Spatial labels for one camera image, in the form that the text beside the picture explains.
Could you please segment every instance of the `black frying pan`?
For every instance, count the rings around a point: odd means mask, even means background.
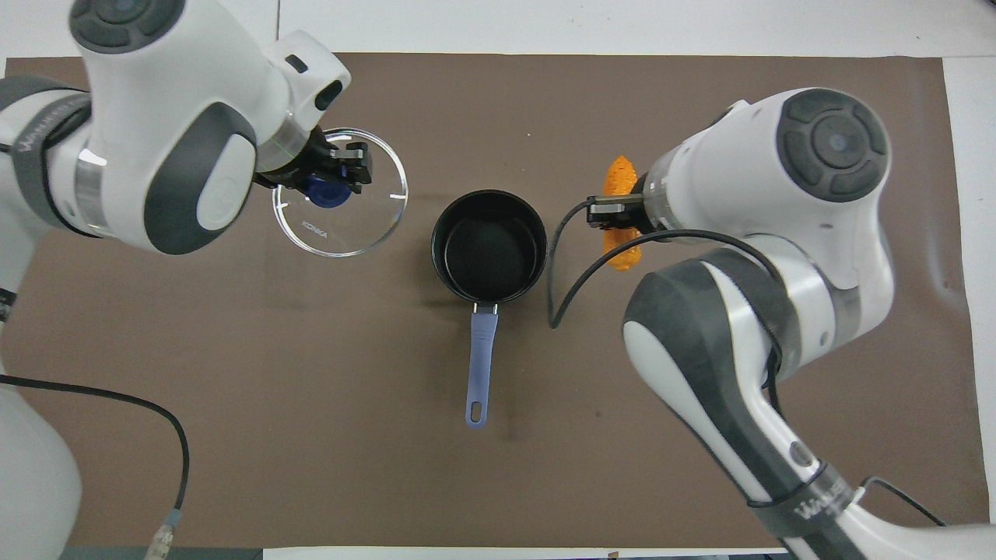
[[[539,280],[547,255],[543,220],[525,200],[504,190],[476,190],[453,201],[432,230],[432,264],[443,284],[474,302],[470,316],[470,377],[465,418],[487,420],[491,349],[498,304]]]

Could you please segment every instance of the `brown mat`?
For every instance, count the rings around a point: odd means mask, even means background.
[[[3,353],[11,375],[132,392],[173,410],[192,447],[185,546],[725,547],[775,544],[627,360],[621,317],[640,276],[701,252],[644,251],[600,272],[563,326],[542,284],[501,310],[488,426],[463,423],[470,305],[429,258],[458,195],[502,188],[552,231],[738,99],[844,90],[894,144],[882,198],[898,290],[885,324],[782,389],[798,434],[852,483],[879,474],[954,522],[986,520],[954,163],[941,63],[923,59],[351,54],[329,126],[374,132],[407,168],[388,243],[325,260],[291,245],[256,187],[231,231],[181,258],[52,234]],[[7,74],[84,82],[79,60]],[[560,293],[601,249],[579,223]],[[141,545],[172,502],[179,453],[152,414],[30,392],[84,481],[72,542]],[[875,490],[883,517],[924,521]]]

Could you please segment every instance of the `transparent pot lid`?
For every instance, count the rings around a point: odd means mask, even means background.
[[[280,228],[302,249],[323,257],[352,257],[384,242],[408,204],[408,182],[397,153],[387,142],[357,129],[325,131],[337,149],[365,142],[370,151],[370,184],[361,192],[345,182],[309,177],[302,190],[277,185],[273,211]]]

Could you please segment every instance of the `orange toy corn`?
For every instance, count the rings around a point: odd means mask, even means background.
[[[608,196],[629,194],[632,186],[635,184],[636,169],[628,159],[620,155],[613,161],[612,166],[609,167],[609,172],[606,173],[606,186],[603,189],[603,194]],[[603,254],[608,253],[623,243],[631,239],[636,239],[638,236],[639,231],[634,228],[607,229],[603,236],[602,252]],[[613,265],[613,268],[619,272],[623,272],[638,263],[640,256],[639,247],[634,247],[614,257],[609,261],[609,264]]]

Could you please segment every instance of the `pan handle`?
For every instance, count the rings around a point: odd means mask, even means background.
[[[498,306],[470,315],[470,378],[467,380],[467,425],[484,427],[488,419],[488,389],[491,385],[491,349],[498,329]]]

